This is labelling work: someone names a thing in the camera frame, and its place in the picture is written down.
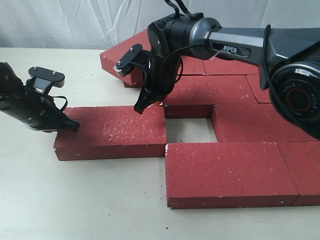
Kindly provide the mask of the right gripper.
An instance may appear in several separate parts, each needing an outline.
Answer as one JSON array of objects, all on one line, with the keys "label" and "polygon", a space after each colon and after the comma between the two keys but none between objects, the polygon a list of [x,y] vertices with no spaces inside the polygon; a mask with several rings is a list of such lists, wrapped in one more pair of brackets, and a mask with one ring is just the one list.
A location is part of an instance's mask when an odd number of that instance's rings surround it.
[{"label": "right gripper", "polygon": [[151,53],[144,68],[143,87],[133,109],[139,114],[156,102],[162,102],[173,90],[181,57],[173,54],[168,59]]}]

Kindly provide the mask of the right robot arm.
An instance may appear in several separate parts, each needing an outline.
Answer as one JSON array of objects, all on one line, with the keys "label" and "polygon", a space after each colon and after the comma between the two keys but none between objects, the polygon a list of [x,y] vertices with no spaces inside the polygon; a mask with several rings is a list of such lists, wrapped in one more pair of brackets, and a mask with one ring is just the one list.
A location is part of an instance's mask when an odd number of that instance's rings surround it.
[{"label": "right robot arm", "polygon": [[320,30],[222,27],[211,17],[169,15],[150,23],[151,47],[134,110],[142,114],[173,90],[183,56],[220,58],[256,66],[260,88],[276,111],[315,139],[320,137]]}]

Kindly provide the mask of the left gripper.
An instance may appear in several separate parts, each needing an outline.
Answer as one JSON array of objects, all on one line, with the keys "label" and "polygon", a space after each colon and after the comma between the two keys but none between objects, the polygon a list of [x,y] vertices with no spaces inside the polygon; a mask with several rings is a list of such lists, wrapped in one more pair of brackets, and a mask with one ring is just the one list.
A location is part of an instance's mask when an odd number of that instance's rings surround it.
[{"label": "left gripper", "polygon": [[42,95],[26,86],[7,62],[0,63],[0,111],[27,125],[34,131],[71,131],[76,133],[80,123],[65,115],[54,97]]}]

